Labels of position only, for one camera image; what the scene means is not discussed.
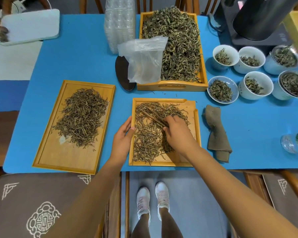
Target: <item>shoe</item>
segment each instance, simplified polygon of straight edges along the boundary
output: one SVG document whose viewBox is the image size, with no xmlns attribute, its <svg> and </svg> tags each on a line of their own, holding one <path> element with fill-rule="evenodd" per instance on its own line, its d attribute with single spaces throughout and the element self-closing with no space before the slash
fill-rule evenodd
<svg viewBox="0 0 298 238">
<path fill-rule="evenodd" d="M 167 208 L 170 212 L 169 190 L 165 183 L 158 182 L 155 188 L 156 197 L 158 199 L 158 217 L 161 220 L 159 208 Z"/>
<path fill-rule="evenodd" d="M 150 192 L 146 187 L 141 187 L 137 193 L 137 208 L 138 208 L 138 219 L 143 214 L 149 214 L 148 226 L 150 225 L 151 215 L 150 215 Z"/>
</svg>

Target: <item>embroidered pattern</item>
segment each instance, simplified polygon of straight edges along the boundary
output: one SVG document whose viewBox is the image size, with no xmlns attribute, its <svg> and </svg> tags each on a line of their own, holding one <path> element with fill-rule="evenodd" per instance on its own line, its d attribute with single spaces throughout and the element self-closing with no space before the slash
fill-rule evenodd
<svg viewBox="0 0 298 238">
<path fill-rule="evenodd" d="M 77 177 L 83 180 L 85 184 L 89 184 L 89 182 L 91 181 L 91 175 L 81 175 Z"/>
<path fill-rule="evenodd" d="M 287 187 L 287 181 L 285 179 L 280 179 L 278 180 L 278 184 L 280 186 L 280 188 L 282 189 L 282 193 L 284 195 L 286 195 L 286 187 Z"/>
<path fill-rule="evenodd" d="M 3 187 L 3 193 L 2 193 L 2 200 L 7 196 L 10 191 L 12 191 L 13 188 L 16 187 L 18 183 L 13 183 L 13 184 L 5 184 Z"/>
<path fill-rule="evenodd" d="M 61 216 L 60 212 L 50 202 L 46 201 L 28 219 L 27 230 L 33 238 L 41 238 Z"/>
</svg>

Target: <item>forearm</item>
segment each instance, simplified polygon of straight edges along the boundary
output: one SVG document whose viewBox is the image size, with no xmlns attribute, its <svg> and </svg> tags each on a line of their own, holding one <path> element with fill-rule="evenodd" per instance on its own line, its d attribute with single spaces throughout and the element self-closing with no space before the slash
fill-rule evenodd
<svg viewBox="0 0 298 238">
<path fill-rule="evenodd" d="M 111 157 L 44 237 L 94 237 L 122 166 Z"/>
<path fill-rule="evenodd" d="M 298 237 L 295 226 L 223 168 L 206 150 L 196 148 L 186 158 L 200 174 L 239 236 Z"/>
</svg>

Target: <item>clear plastic bag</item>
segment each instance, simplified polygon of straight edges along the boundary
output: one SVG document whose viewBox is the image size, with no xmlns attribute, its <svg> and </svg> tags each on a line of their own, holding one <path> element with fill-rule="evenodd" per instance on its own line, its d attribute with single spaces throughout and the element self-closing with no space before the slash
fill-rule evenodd
<svg viewBox="0 0 298 238">
<path fill-rule="evenodd" d="M 168 38 L 133 39 L 118 45 L 119 56 L 129 62 L 128 80 L 139 84 L 160 81 L 162 53 Z"/>
</svg>

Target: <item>black kettle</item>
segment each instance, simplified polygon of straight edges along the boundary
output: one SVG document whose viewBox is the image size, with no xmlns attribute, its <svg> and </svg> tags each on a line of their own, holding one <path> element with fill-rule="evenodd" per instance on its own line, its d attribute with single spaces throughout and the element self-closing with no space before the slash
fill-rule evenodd
<svg viewBox="0 0 298 238">
<path fill-rule="evenodd" d="M 265 40 L 297 2 L 298 0 L 246 0 L 233 21 L 233 28 L 246 39 Z"/>
</svg>

